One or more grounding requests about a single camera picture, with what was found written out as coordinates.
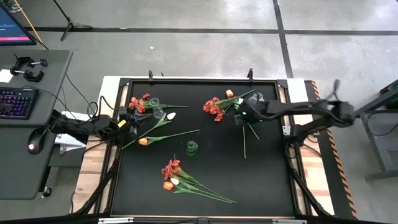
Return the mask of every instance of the gray desk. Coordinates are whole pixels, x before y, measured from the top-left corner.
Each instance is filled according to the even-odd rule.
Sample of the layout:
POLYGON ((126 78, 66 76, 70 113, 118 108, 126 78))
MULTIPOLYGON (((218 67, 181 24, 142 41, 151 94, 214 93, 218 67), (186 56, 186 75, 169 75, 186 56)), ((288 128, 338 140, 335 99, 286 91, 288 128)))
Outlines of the gray desk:
MULTIPOLYGON (((72 58, 69 50, 0 50, 0 68, 10 69, 16 61, 14 56, 32 57, 35 61, 45 58, 49 62, 42 69, 45 74, 40 83, 28 82, 22 75, 13 77, 10 83, 0 87, 23 87, 30 85, 58 95, 65 73, 72 58)), ((29 120, 9 121, 0 119, 0 199, 33 199, 36 197, 43 176, 49 165, 55 134, 47 133, 44 149, 32 155, 27 152, 27 141, 32 131, 44 125, 50 118, 55 97, 40 92, 29 120)))
MULTIPOLYGON (((47 90, 58 96, 62 86, 63 79, 72 59, 72 51, 70 50, 0 50, 0 69, 10 69, 14 66, 16 58, 31 57, 38 62, 40 58, 45 58, 49 66, 47 68, 36 65, 35 68, 24 66, 22 71, 28 69, 35 73, 39 70, 44 72, 41 82, 28 82, 22 74, 14 76, 9 83, 0 83, 0 87, 23 87, 32 86, 47 90)), ((56 98, 49 93, 41 91, 35 103, 34 110, 30 115, 29 120, 14 120, 14 119, 0 119, 0 126, 31 126, 31 125, 45 125, 50 118, 54 108, 56 98)))

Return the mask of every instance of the green glass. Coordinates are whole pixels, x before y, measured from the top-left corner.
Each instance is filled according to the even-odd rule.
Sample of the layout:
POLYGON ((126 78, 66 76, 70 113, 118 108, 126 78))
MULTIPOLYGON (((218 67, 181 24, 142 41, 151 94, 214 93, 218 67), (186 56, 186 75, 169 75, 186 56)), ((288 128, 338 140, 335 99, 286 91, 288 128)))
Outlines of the green glass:
POLYGON ((198 144, 194 141, 187 142, 187 145, 185 146, 185 153, 187 153, 189 156, 194 156, 196 153, 198 153, 198 144))

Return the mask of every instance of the white paper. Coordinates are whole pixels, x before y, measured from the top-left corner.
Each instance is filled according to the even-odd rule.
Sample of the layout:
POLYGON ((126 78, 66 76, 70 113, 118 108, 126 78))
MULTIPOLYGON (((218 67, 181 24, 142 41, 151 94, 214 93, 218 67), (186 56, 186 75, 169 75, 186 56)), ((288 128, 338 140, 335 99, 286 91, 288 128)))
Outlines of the white paper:
MULTIPOLYGON (((70 119, 75 119, 73 116, 76 117, 76 119, 86 121, 89 119, 87 114, 82 114, 82 113, 69 113, 69 111, 62 111, 62 114, 66 115, 67 118, 70 119)), ((80 141, 77 141, 74 137, 70 136, 69 134, 58 134, 57 137, 55 138, 55 143, 61 145, 62 148, 66 148, 66 151, 71 151, 74 149, 81 149, 83 147, 86 147, 85 144, 83 144, 80 141)))
POLYGON ((62 111, 62 114, 66 115, 67 118, 70 118, 70 119, 76 118, 80 121, 87 121, 90 118, 87 114, 76 113, 76 112, 69 113, 69 111, 62 111))
POLYGON ((8 69, 2 69, 0 71, 0 82, 9 83, 13 75, 10 73, 8 69))

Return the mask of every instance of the orange striped tape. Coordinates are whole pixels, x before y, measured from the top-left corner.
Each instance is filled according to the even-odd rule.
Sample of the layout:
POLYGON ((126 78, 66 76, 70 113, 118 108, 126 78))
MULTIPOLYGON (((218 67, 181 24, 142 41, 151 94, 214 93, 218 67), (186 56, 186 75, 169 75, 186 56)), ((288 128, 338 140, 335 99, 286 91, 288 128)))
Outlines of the orange striped tape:
MULTIPOLYGON (((313 90, 315 91, 315 95, 317 96, 317 99, 319 100, 320 99, 320 95, 319 95, 319 90, 318 90, 317 84, 314 81, 311 81, 311 83, 312 83, 312 86, 313 86, 313 90)), ((333 136, 331 135, 331 132, 329 131, 329 129, 327 130, 327 132, 328 132, 328 135, 329 135, 330 146, 331 146, 331 148, 333 150, 333 154, 335 155, 337 168, 339 169, 339 172, 340 172, 341 181, 342 181, 342 183, 344 185, 344 190, 346 191, 346 196, 347 196, 347 199, 348 199, 348 203, 349 203, 349 206, 351 207, 351 212, 352 212, 354 218, 358 219, 358 215, 356 214, 354 202, 353 202, 353 199, 351 197, 351 192, 349 191, 349 188, 348 188, 347 179, 346 179, 346 176, 344 175, 343 165, 342 165, 341 160, 340 160, 340 158, 338 156, 338 152, 337 152, 335 141, 333 140, 333 136)))

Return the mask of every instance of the white tulip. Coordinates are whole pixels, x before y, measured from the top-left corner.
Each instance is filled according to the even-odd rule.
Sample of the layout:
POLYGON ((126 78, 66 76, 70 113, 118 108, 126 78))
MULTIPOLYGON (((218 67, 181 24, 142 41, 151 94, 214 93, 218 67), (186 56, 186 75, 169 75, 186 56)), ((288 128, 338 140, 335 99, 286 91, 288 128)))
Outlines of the white tulip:
POLYGON ((180 183, 180 181, 176 178, 170 178, 170 181, 174 184, 174 185, 178 185, 180 183))
POLYGON ((170 113, 167 115, 167 119, 172 120, 175 117, 175 113, 170 113))

